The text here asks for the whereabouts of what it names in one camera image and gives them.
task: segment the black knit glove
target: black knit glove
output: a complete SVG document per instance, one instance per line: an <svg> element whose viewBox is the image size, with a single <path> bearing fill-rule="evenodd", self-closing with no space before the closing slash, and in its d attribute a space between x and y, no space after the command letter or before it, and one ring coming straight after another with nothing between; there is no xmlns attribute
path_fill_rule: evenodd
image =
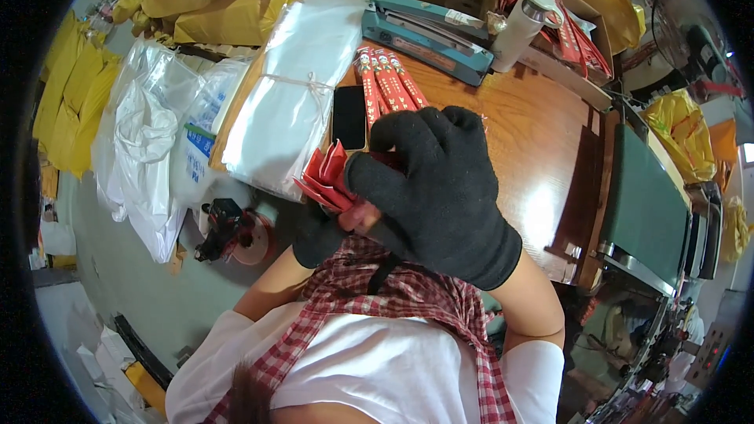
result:
<svg viewBox="0 0 754 424"><path fill-rule="evenodd" d="M308 200L298 220L293 255L298 263L314 269L333 256L347 235L338 225L338 218L329 217L317 203Z"/></svg>
<svg viewBox="0 0 754 424"><path fill-rule="evenodd" d="M482 119L460 107L391 113L372 127L370 150L393 146L405 175L368 154L345 167L346 188L382 212L369 235L402 259L482 290L502 285L522 243L496 205Z"/></svg>

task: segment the white shirt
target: white shirt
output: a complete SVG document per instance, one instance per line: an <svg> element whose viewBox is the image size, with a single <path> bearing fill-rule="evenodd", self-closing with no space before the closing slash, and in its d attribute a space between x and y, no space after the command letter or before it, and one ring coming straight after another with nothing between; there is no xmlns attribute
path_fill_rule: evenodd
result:
<svg viewBox="0 0 754 424"><path fill-rule="evenodd" d="M222 313L167 389L169 422L204 420L230 388L236 365L254 362L277 343L303 304L279 306L256 323ZM518 424L555 422L563 364L560 348L540 340L503 355ZM334 315L276 390L271 407L324 401L346 404L383 424L476 424L476 352L423 319Z"/></svg>

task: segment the teal heat sealer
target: teal heat sealer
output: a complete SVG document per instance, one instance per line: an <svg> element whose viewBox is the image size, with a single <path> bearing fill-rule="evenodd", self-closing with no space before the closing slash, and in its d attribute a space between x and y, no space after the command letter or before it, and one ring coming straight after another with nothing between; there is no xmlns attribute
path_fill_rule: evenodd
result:
<svg viewBox="0 0 754 424"><path fill-rule="evenodd" d="M406 53L472 86L494 56L472 42L489 41L482 20L419 0L371 0L361 19L365 38Z"/></svg>

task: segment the person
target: person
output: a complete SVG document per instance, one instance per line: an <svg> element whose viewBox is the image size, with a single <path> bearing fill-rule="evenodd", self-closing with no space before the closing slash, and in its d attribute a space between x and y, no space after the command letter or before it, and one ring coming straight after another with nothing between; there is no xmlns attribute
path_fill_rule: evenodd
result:
<svg viewBox="0 0 754 424"><path fill-rule="evenodd" d="M370 150L393 149L404 173L366 153L344 170L379 216L304 217L178 370L170 422L555 422L563 311L497 208L482 119L389 114ZM507 325L499 360L480 290Z"/></svg>

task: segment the white thermos bottle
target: white thermos bottle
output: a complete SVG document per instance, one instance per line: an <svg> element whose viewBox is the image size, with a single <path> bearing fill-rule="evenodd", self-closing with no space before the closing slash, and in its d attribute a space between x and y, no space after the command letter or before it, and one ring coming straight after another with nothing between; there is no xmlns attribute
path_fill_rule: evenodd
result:
<svg viewBox="0 0 754 424"><path fill-rule="evenodd" d="M553 21L553 13L558 22ZM506 27L492 44L495 55L492 69L496 72L510 71L543 26L560 28L564 20L555 0L518 0L508 16Z"/></svg>

